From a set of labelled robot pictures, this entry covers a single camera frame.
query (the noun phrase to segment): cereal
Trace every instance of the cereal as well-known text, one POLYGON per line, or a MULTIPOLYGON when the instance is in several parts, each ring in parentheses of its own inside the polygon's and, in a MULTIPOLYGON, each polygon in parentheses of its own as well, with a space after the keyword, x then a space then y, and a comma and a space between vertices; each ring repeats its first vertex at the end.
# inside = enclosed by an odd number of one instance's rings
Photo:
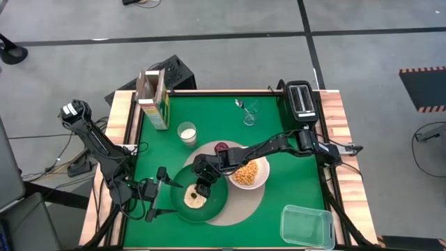
POLYGON ((251 160, 247 165, 241 167, 233 175, 233 180, 241 185, 254 185, 254 179, 256 178, 259 167, 255 160, 251 160))

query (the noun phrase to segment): black floor stripe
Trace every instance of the black floor stripe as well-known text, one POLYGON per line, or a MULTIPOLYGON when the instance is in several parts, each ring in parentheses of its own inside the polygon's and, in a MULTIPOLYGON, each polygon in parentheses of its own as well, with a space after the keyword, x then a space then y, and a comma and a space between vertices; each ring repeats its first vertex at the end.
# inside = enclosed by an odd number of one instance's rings
POLYGON ((350 36, 350 35, 378 35, 378 34, 404 34, 404 33, 429 33, 445 32, 446 27, 429 28, 402 28, 402 29, 365 29, 350 31, 313 31, 313 36, 350 36))
POLYGON ((55 45, 106 45, 115 43, 147 43, 147 42, 168 42, 168 41, 190 41, 190 40, 218 40, 218 39, 238 39, 238 38, 286 38, 304 36, 303 31, 271 31, 252 33, 217 33, 203 35, 185 36, 155 36, 143 38, 110 38, 110 39, 84 39, 84 40, 55 40, 55 41, 35 41, 16 42, 21 46, 55 46, 55 45))
POLYGON ((304 26, 305 38, 307 39, 309 55, 312 59, 312 65, 314 71, 316 71, 316 78, 318 82, 319 89, 325 89, 325 82, 323 81, 321 65, 319 64, 318 54, 316 52, 316 46, 314 45, 314 40, 312 36, 312 30, 309 27, 309 21, 307 17, 307 11, 305 10, 305 5, 303 0, 298 0, 300 16, 302 18, 302 23, 304 26))

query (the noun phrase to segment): plastic bin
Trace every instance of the plastic bin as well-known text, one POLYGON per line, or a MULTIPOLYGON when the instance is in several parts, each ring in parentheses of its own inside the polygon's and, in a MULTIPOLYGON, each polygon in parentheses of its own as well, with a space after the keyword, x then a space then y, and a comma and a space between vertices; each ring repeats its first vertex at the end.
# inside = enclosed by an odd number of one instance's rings
POLYGON ((287 243, 331 250, 335 247, 333 214, 329 211, 286 205, 280 235, 287 243))

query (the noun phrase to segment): green plate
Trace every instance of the green plate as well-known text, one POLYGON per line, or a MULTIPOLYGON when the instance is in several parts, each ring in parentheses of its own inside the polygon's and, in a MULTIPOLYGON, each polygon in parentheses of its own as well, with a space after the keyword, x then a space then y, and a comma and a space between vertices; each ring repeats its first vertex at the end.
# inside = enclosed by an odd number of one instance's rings
POLYGON ((170 198, 178 215, 190 222, 205 222, 217 216, 228 199, 228 184, 225 178, 219 178, 211 187, 210 196, 201 208, 190 208, 184 203, 187 187, 197 182, 197 176, 191 172, 191 165, 181 169, 174 180, 182 188, 171 187, 170 198))

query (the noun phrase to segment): gray floor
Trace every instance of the gray floor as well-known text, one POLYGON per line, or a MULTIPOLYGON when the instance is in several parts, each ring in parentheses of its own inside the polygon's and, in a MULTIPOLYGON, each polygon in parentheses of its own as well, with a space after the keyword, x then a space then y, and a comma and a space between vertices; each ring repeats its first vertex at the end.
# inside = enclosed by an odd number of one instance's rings
MULTIPOLYGON (((305 0, 312 31, 444 26, 444 1, 305 0)), ((256 31, 302 31, 294 0, 163 0, 152 10, 119 0, 14 0, 0 15, 0 32, 11 40, 79 40, 256 31)), ((365 147, 359 155, 364 184, 381 235, 446 238, 446 181, 418 170, 410 138, 444 114, 419 114, 400 68, 446 65, 446 33, 314 37, 327 89, 339 89, 351 133, 365 147)), ((200 89, 264 89, 305 79, 316 88, 305 37, 244 38, 112 45, 29 47, 16 66, 0 62, 0 114, 10 137, 65 133, 56 117, 73 98, 87 101, 93 118, 109 113, 102 99, 136 76, 139 68, 177 54, 195 73, 200 89)), ((54 162, 67 137, 11 140, 24 173, 54 162)), ((73 137, 61 161, 82 149, 73 137)), ((417 144, 420 163, 446 175, 444 146, 417 144)), ((41 181, 70 181, 54 175, 41 181)), ((78 189, 89 195, 89 184, 78 189)), ((75 245, 84 215, 51 206, 65 247, 75 245)))

